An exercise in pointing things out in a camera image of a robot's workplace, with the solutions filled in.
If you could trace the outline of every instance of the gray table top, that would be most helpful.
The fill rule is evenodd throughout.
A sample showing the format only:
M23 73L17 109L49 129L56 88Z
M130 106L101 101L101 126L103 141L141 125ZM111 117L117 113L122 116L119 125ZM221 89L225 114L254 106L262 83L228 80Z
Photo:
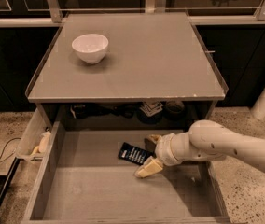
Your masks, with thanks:
M106 56L93 65L71 47L89 33L109 40ZM28 95L35 103L224 97L185 13L71 14Z

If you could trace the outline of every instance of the speckled floor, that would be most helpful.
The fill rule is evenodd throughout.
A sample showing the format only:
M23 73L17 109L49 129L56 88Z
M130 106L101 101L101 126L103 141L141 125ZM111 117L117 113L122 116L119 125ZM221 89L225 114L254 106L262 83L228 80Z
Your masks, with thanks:
M0 143L21 137L31 116L0 113ZM211 120L237 133L265 138L265 119L254 119L246 107L216 108ZM21 161L0 209L0 223L21 222L39 166L40 162ZM234 158L214 162L214 167L231 222L265 223L265 174Z

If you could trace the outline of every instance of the cabinet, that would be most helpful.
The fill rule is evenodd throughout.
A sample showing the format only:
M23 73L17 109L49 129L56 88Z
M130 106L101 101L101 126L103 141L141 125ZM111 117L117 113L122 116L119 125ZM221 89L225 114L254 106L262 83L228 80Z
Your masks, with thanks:
M0 111L34 110L25 89L57 28L0 29Z
M95 31L109 39L108 53L86 65L71 43ZM137 166L117 158L123 142L144 147L151 133L179 133L207 119L226 92L215 69L185 13L71 14L27 90L51 138L22 223L230 223L210 163L137 179ZM69 115L72 103L146 101L183 101L188 113L156 125Z
M265 25L200 26L229 91L221 106L253 106L265 87Z

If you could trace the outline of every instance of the drawer bottom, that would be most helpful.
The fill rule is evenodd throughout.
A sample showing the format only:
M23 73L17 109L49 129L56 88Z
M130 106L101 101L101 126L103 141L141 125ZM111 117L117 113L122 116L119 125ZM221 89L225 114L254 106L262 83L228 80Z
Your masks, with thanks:
M123 142L144 147L144 137L156 132L66 132L42 219L171 223L185 217L221 216L207 191L211 183L197 164L166 167L138 179L133 175L138 166L118 159Z

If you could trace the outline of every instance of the dark cabinet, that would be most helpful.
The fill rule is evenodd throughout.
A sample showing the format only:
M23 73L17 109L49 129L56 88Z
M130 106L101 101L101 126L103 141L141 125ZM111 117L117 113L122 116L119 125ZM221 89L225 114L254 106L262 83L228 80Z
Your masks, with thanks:
M33 110L25 89L57 28L0 29L0 111Z
M218 106L252 106L265 87L265 25L198 26L229 92Z

